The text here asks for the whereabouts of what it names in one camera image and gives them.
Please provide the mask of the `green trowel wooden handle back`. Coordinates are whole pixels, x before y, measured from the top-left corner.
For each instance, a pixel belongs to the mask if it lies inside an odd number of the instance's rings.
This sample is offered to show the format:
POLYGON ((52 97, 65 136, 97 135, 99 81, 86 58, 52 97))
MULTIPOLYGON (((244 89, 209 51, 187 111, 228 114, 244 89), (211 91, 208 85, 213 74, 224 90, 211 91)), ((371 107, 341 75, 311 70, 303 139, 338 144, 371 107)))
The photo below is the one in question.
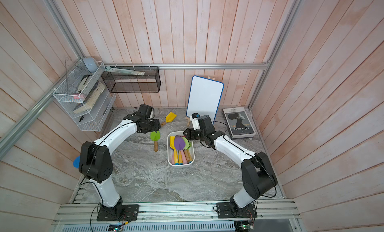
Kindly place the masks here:
POLYGON ((157 152, 158 151, 158 141, 161 138, 161 134, 159 131, 153 131, 153 132, 151 132, 150 136, 151 136, 151 140, 154 142, 154 151, 157 152))

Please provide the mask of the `green trowel wooden handle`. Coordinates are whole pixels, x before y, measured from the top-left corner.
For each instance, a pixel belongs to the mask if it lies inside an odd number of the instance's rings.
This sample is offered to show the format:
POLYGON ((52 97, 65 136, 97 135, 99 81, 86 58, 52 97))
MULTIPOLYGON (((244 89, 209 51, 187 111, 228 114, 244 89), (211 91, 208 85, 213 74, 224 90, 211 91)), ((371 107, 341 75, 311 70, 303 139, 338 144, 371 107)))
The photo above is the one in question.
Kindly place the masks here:
POLYGON ((153 132, 151 132, 150 136, 151 136, 151 140, 154 142, 154 151, 157 152, 158 151, 158 141, 161 138, 161 134, 159 131, 153 131, 153 132))
POLYGON ((192 162, 192 156, 191 156, 191 154, 189 152, 190 142, 189 142, 189 140, 186 137, 182 137, 182 138, 183 138, 183 140, 185 142, 184 153, 185 153, 187 162, 191 163, 192 162))

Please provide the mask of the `yellow shovel wooden handle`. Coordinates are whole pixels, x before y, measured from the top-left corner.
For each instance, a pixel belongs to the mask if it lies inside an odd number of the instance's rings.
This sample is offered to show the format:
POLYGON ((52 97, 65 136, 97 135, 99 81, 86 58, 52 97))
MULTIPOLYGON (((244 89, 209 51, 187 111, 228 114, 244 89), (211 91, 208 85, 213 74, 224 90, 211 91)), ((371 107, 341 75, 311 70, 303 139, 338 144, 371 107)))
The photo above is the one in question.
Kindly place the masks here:
POLYGON ((161 126, 165 126, 167 123, 170 123, 172 122, 175 118, 177 117, 177 115, 173 112, 170 112, 166 117, 165 117, 165 121, 161 123, 161 126))

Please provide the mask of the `green trowel wooden handle front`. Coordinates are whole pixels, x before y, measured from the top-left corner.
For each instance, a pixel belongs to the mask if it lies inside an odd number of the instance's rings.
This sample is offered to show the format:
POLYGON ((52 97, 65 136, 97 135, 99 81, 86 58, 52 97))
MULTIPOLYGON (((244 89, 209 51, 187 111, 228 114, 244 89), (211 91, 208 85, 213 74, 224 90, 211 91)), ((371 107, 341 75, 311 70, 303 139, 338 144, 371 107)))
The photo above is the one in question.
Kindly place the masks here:
POLYGON ((182 138, 183 138, 183 140, 185 142, 184 153, 185 153, 187 162, 191 163, 192 162, 192 156, 191 156, 191 154, 189 152, 190 142, 189 142, 189 140, 186 137, 182 137, 182 138))

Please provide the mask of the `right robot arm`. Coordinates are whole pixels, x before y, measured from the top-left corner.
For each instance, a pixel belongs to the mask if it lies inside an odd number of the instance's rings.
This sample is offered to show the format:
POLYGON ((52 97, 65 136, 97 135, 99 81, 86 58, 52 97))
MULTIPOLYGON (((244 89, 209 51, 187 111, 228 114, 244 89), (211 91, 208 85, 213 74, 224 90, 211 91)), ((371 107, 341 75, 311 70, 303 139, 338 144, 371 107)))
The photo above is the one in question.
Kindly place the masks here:
POLYGON ((199 141, 207 148, 224 153, 241 167, 243 187, 230 198, 233 210, 244 209, 269 190, 276 189, 278 180, 266 153, 252 152, 235 143, 224 132, 214 128, 208 115, 194 113, 190 121, 192 128, 184 131, 188 140, 199 141))

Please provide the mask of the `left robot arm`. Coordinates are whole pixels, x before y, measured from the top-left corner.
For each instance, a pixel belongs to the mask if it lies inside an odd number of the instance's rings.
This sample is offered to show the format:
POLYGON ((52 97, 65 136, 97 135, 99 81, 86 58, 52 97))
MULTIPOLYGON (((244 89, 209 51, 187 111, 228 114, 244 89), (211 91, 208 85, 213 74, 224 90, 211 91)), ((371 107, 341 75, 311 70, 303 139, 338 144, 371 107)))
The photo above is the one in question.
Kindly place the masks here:
POLYGON ((141 104, 138 111, 128 114, 121 123, 105 136, 81 147, 79 171, 96 188, 102 208, 116 210, 122 198, 111 178, 112 154, 131 135, 160 131, 160 121, 155 119, 154 108, 141 104))

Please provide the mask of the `grey Twins story book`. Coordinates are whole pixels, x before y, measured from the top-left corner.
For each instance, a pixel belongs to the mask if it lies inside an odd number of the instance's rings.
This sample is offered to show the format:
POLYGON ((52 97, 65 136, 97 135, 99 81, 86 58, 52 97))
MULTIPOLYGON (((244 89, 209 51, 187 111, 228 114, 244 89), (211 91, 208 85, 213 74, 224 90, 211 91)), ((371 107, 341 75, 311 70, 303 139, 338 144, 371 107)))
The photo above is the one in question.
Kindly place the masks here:
POLYGON ((244 107, 224 108, 222 113, 231 139, 251 138, 256 135, 244 107))

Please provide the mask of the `pale green ruler tool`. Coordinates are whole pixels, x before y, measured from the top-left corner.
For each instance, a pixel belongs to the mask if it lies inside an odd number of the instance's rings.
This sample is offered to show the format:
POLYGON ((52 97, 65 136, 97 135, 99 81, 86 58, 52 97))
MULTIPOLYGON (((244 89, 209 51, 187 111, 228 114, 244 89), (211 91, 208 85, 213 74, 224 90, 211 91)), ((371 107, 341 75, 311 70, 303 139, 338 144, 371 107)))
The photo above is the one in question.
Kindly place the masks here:
POLYGON ((125 74, 125 75, 135 75, 135 76, 143 76, 145 75, 145 72, 141 72, 141 71, 134 71, 134 70, 129 70, 129 69, 120 69, 120 68, 116 68, 116 67, 110 67, 110 66, 107 66, 105 68, 105 71, 106 72, 111 72, 111 73, 121 73, 121 74, 125 74))

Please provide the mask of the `blue lidded jar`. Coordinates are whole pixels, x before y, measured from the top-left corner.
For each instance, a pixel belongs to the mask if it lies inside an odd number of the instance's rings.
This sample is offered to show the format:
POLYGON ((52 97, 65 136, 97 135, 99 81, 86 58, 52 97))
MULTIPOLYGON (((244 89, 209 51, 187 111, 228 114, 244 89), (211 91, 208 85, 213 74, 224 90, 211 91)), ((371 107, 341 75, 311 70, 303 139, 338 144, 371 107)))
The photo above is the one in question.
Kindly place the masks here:
POLYGON ((80 156, 76 157, 75 160, 73 161, 73 166, 78 169, 80 166, 80 156))

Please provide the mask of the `whiteboard with blue frame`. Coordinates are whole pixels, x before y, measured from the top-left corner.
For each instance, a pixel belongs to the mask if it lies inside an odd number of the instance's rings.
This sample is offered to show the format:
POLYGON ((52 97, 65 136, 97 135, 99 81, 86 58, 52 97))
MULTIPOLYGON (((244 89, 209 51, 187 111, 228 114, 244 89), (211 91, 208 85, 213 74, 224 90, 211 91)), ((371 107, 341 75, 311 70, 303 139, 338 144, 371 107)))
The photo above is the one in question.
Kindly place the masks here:
POLYGON ((224 84, 222 82, 193 76, 186 115, 188 117, 194 113, 198 113, 200 116, 209 115, 214 121, 223 90, 224 84))

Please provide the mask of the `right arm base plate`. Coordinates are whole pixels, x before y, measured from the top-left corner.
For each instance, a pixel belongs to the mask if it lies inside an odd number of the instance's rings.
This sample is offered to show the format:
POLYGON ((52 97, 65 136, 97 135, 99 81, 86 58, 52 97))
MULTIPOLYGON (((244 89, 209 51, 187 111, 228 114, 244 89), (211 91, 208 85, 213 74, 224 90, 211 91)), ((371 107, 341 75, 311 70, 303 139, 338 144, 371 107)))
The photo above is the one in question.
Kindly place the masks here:
POLYGON ((231 219, 231 218, 250 218, 255 219, 258 217, 256 206, 254 203, 250 203, 244 208, 239 208, 233 202, 222 202, 217 203, 213 206, 214 212, 218 214, 220 219, 231 219))

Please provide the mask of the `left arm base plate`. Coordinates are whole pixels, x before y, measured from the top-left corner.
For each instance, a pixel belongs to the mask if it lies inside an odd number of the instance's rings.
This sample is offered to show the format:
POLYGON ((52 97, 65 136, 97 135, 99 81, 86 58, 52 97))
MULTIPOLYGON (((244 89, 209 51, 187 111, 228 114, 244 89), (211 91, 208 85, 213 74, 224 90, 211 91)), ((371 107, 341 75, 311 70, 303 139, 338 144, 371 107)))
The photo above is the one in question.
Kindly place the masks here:
POLYGON ((113 208, 101 206, 100 212, 97 216, 98 222, 104 221, 136 221, 140 205, 123 205, 117 204, 113 208))

